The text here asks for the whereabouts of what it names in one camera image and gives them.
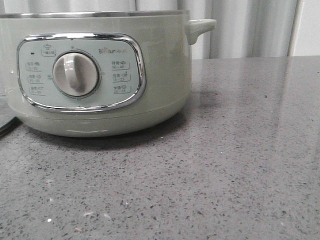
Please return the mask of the glass pot lid steel rim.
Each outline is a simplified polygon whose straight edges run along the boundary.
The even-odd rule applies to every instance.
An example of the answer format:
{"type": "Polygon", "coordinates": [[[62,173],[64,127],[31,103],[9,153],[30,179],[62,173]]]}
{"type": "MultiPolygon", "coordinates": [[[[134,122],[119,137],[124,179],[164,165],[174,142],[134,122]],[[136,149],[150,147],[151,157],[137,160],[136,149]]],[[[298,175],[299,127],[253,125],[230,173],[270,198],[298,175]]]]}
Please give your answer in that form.
{"type": "Polygon", "coordinates": [[[6,96],[0,94],[0,133],[3,134],[16,122],[16,118],[8,105],[6,96]]]}

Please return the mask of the light green electric cooking pot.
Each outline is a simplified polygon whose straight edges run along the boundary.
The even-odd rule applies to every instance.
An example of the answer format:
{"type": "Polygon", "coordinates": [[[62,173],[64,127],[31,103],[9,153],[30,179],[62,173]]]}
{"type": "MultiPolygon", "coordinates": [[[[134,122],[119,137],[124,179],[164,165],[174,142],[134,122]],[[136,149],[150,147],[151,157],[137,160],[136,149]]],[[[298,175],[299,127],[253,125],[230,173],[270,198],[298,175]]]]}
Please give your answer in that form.
{"type": "Polygon", "coordinates": [[[187,10],[2,14],[8,105],[27,126],[58,136],[152,127],[186,103],[190,46],[216,24],[187,10]]]}

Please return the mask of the white pleated curtain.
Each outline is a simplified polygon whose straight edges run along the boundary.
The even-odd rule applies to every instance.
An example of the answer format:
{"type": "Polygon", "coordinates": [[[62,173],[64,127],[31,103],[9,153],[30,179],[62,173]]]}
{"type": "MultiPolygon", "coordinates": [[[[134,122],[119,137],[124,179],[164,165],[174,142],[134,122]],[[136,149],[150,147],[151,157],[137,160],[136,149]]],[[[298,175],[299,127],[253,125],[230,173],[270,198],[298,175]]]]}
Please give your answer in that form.
{"type": "Polygon", "coordinates": [[[317,56],[317,0],[3,0],[1,13],[188,10],[217,27],[192,47],[194,59],[317,56]]]}

